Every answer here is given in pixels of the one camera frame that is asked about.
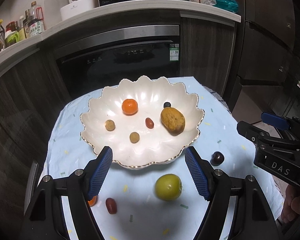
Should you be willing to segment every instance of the plaid cloth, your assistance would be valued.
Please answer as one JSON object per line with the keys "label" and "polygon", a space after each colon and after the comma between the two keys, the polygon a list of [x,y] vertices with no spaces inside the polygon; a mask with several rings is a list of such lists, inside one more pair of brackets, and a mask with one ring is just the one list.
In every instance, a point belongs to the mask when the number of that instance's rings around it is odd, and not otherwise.
{"label": "plaid cloth", "polygon": [[212,89],[208,88],[208,87],[205,87],[204,85],[202,85],[206,90],[208,90],[216,99],[218,99],[218,101],[223,104],[223,106],[228,110],[229,113],[230,110],[229,110],[229,107],[227,105],[227,103],[222,99],[222,97],[215,91],[213,91]]}

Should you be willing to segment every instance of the white scalloped bowl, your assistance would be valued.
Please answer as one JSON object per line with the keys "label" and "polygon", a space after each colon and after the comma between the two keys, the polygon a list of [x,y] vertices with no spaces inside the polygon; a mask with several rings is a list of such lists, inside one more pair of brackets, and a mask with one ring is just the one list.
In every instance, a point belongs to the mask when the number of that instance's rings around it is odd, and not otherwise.
{"label": "white scalloped bowl", "polygon": [[[138,112],[131,116],[125,115],[121,108],[127,98],[138,102]],[[184,131],[177,136],[171,135],[161,123],[160,114],[167,101],[186,119]],[[153,129],[146,127],[147,117],[154,122]],[[123,79],[115,88],[105,87],[100,98],[91,98],[89,111],[80,116],[84,125],[81,136],[96,155],[109,146],[114,162],[128,169],[141,169],[179,157],[199,137],[198,126],[203,117],[204,111],[198,109],[198,95],[188,94],[183,83],[170,84],[165,77],[151,81],[141,76],[135,82]],[[108,119],[115,123],[113,131],[105,128]],[[135,144],[129,139],[132,132],[140,135]]]}

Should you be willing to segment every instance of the screw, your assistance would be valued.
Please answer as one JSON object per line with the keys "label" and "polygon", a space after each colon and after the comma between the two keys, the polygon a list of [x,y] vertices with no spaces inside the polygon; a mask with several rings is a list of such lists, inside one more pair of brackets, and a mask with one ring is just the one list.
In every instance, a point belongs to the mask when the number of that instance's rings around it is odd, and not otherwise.
{"label": "screw", "polygon": [[253,175],[248,175],[247,178],[250,181],[255,181],[256,180],[256,178]]}
{"label": "screw", "polygon": [[221,176],[223,174],[223,171],[220,169],[216,169],[214,170],[214,174],[216,174],[217,176]]}
{"label": "screw", "polygon": [[42,178],[42,180],[43,180],[44,182],[48,182],[48,181],[50,180],[50,176],[49,176],[49,175],[46,175],[46,176],[44,176],[44,177]]}
{"label": "screw", "polygon": [[77,176],[80,176],[81,174],[83,173],[83,170],[82,169],[77,169],[74,174],[77,175]]}

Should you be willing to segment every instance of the blue gripper pad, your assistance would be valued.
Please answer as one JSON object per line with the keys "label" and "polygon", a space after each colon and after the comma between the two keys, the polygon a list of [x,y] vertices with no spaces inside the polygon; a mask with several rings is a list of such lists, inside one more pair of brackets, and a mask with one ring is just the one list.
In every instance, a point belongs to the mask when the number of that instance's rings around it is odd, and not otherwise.
{"label": "blue gripper pad", "polygon": [[96,161],[98,161],[99,158],[101,158],[101,160],[90,178],[89,189],[87,194],[89,200],[91,200],[94,196],[97,196],[99,194],[101,186],[105,181],[106,175],[110,169],[112,157],[112,149],[108,146],[104,147],[98,155]]}
{"label": "blue gripper pad", "polygon": [[210,192],[208,188],[207,177],[204,175],[190,148],[186,148],[184,152],[186,164],[192,176],[192,180],[194,181],[195,187],[197,188],[199,195],[203,196],[205,200],[208,200],[210,197]]}
{"label": "blue gripper pad", "polygon": [[288,130],[290,125],[288,124],[287,120],[284,118],[273,115],[273,114],[268,114],[268,113],[262,113],[261,114],[261,120],[269,125],[272,125],[273,127],[279,129],[279,130]]}

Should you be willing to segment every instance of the table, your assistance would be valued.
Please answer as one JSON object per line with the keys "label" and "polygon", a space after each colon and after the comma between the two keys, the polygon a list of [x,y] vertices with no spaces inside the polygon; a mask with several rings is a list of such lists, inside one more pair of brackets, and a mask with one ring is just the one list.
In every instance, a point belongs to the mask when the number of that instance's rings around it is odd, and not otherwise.
{"label": "table", "polygon": [[[232,115],[194,77],[169,78],[169,81],[183,82],[188,93],[197,93],[198,107],[205,110],[199,126],[201,134],[193,143],[201,158],[210,160],[215,151],[220,151],[225,161],[218,168],[229,176],[244,178],[248,174],[254,175],[276,219],[282,210],[283,197],[273,177],[253,165],[255,145],[237,133],[237,122]],[[101,92],[100,89],[77,98],[61,111],[49,140],[41,178],[46,174],[54,179],[67,177],[96,158],[92,147],[81,139],[83,125],[80,114],[88,111],[89,99],[100,97]],[[168,173],[176,174],[182,180],[183,192],[173,202],[159,200],[154,194],[156,180]],[[106,210],[105,200],[108,197],[117,202],[118,213],[115,215]],[[62,203],[69,236],[71,240],[78,239],[67,197],[62,197]],[[113,163],[98,202],[91,209],[106,240],[186,240],[194,238],[207,206],[208,202],[195,188],[182,154],[172,163],[151,165],[142,170],[127,170]],[[234,197],[231,197],[220,239],[227,238],[233,213]]]}

